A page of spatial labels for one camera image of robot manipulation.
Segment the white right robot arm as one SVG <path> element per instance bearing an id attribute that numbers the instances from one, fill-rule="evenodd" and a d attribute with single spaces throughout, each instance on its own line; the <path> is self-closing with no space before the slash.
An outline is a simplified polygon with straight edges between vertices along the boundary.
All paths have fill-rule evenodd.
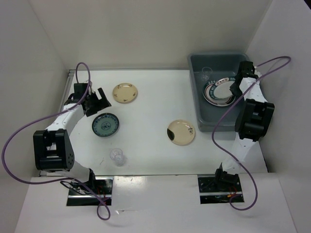
<path id="1" fill-rule="evenodd" d="M 240 62 L 233 84 L 228 88 L 233 96 L 243 96 L 243 106 L 235 123 L 236 137 L 231 153 L 237 158 L 228 157 L 216 170 L 214 187 L 228 191 L 236 185 L 241 165 L 252 146 L 267 133 L 275 106 L 263 96 L 252 62 Z"/>

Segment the blue floral green dish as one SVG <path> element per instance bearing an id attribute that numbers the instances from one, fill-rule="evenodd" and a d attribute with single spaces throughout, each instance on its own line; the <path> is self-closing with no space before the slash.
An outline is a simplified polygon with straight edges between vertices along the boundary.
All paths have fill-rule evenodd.
<path id="1" fill-rule="evenodd" d="M 94 118 L 92 131 L 99 137 L 112 136 L 119 128 L 120 122 L 116 115 L 103 113 Z"/>

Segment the clear plastic cup on table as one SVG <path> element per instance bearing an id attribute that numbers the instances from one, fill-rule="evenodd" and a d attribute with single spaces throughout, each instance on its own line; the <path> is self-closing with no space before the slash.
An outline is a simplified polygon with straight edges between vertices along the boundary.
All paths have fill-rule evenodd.
<path id="1" fill-rule="evenodd" d="M 114 148 L 110 152 L 110 158 L 115 163 L 116 166 L 123 166 L 125 162 L 125 156 L 123 151 L 119 148 Z"/>

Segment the beige dish with dark spot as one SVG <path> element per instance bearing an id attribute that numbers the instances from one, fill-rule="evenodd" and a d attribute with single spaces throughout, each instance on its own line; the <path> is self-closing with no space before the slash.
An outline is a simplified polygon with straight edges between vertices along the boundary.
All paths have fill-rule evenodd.
<path id="1" fill-rule="evenodd" d="M 179 146 L 189 145 L 194 140 L 195 134 L 194 126 L 187 120 L 174 120 L 167 127 L 168 138 Z"/>

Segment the clear plastic cup in bin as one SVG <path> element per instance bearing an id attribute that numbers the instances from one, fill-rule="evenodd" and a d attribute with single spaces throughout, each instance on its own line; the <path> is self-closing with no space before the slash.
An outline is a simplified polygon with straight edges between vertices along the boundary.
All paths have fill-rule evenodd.
<path id="1" fill-rule="evenodd" d="M 210 79 L 212 73 L 213 73 L 213 70 L 210 67 L 203 67 L 201 71 L 201 75 L 202 75 L 201 79 L 207 82 Z"/>

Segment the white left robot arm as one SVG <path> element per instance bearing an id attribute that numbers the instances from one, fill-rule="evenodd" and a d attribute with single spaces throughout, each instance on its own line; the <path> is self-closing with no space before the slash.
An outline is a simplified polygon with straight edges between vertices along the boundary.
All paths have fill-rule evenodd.
<path id="1" fill-rule="evenodd" d="M 78 179 L 80 189 L 86 194 L 92 194 L 97 189 L 95 174 L 92 169 L 75 161 L 69 136 L 84 116 L 92 116 L 111 106 L 103 89 L 98 88 L 98 92 L 100 99 L 87 83 L 74 84 L 74 92 L 64 103 L 64 113 L 46 129 L 36 131 L 33 135 L 37 170 Z"/>

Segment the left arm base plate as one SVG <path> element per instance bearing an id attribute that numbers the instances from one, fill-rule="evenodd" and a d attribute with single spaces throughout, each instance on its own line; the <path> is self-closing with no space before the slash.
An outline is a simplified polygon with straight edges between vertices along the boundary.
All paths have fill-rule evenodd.
<path id="1" fill-rule="evenodd" d="M 61 181 L 61 184 L 69 190 L 67 206 L 97 206 L 100 203 L 91 192 L 78 183 Z M 113 177 L 97 176 L 94 187 L 90 187 L 90 189 L 106 205 L 111 205 Z"/>

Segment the beige dish with flowers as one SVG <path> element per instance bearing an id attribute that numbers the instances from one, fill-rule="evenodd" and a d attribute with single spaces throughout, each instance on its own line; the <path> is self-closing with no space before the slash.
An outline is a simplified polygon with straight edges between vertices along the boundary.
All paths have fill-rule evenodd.
<path id="1" fill-rule="evenodd" d="M 138 95 L 138 89 L 131 83 L 120 83 L 112 91 L 113 99 L 119 103 L 130 103 Z"/>

